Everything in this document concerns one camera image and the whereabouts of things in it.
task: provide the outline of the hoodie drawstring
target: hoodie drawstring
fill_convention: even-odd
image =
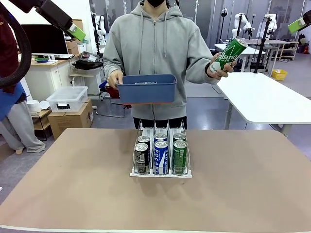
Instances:
[[[165,32],[164,32],[164,57],[166,58],[166,50],[167,50],[167,15],[168,15],[167,11],[165,13]]]
[[[139,71],[138,73],[140,74],[141,71],[141,53],[142,53],[142,36],[143,36],[143,31],[144,31],[144,15],[143,12],[140,11],[140,16],[141,16],[141,26],[140,26],[140,30],[141,30],[141,36],[139,39],[139,53],[138,53],[138,63],[139,63]]]

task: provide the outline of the chair metal leg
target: chair metal leg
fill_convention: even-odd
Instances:
[[[99,103],[100,103],[100,101],[101,101],[101,96],[102,96],[103,93],[104,93],[104,92],[99,93],[98,103],[97,103],[97,109],[96,109],[96,115],[103,116],[103,117],[125,118],[125,108],[124,108],[123,104],[112,102],[112,101],[111,101],[111,97],[109,97],[110,103],[111,103],[111,104],[114,104],[114,105],[120,105],[120,106],[122,106],[122,108],[123,108],[123,115],[122,115],[122,116],[117,116],[117,115],[105,115],[105,114],[101,114],[101,113],[98,112],[98,106],[99,106]]]

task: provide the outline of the cardboard box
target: cardboard box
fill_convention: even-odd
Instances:
[[[66,41],[66,45],[67,45],[67,49],[69,49],[69,50],[74,49],[74,48],[78,48],[76,39],[70,40],[70,41]]]
[[[81,19],[73,19],[72,22],[83,31],[83,22]]]
[[[55,140],[65,129],[90,128],[94,120],[92,101],[88,99],[77,113],[51,113],[48,118]]]
[[[74,54],[74,55],[79,54],[78,47],[70,49],[70,50],[68,49],[68,54]]]

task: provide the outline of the gray hoodie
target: gray hoodie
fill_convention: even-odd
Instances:
[[[205,73],[212,55],[191,20],[183,18],[178,6],[153,21],[141,2],[127,15],[116,19],[104,52],[104,70],[125,75],[172,74],[177,78],[175,101],[155,104],[156,120],[186,116],[185,79],[192,83],[216,84]],[[153,120],[152,105],[133,105],[132,116]]]

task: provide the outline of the blue garment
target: blue garment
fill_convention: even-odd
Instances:
[[[3,90],[0,89],[0,121],[2,121],[9,113],[12,106],[17,102],[22,93],[26,92],[20,82],[16,85],[13,94],[3,92]]]

